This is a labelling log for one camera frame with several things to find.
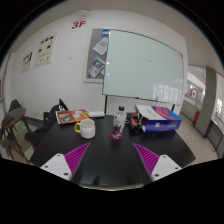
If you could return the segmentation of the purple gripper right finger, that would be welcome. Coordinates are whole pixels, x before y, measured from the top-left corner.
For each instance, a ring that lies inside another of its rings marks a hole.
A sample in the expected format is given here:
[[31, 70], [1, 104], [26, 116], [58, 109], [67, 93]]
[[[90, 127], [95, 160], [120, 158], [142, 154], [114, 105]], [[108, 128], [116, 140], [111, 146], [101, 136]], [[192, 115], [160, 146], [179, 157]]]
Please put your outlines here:
[[181, 170], [181, 167], [168, 155], [157, 155], [151, 150], [134, 143], [143, 166], [152, 181], [157, 181]]

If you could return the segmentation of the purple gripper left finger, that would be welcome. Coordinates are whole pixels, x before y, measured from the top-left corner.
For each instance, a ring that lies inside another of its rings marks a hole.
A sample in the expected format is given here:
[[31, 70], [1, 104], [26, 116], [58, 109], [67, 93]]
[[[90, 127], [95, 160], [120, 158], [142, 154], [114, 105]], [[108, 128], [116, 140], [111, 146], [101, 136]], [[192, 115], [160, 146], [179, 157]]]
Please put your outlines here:
[[70, 181], [77, 171], [88, 147], [89, 143], [86, 143], [71, 150], [65, 155], [57, 153], [42, 165], [41, 169]]

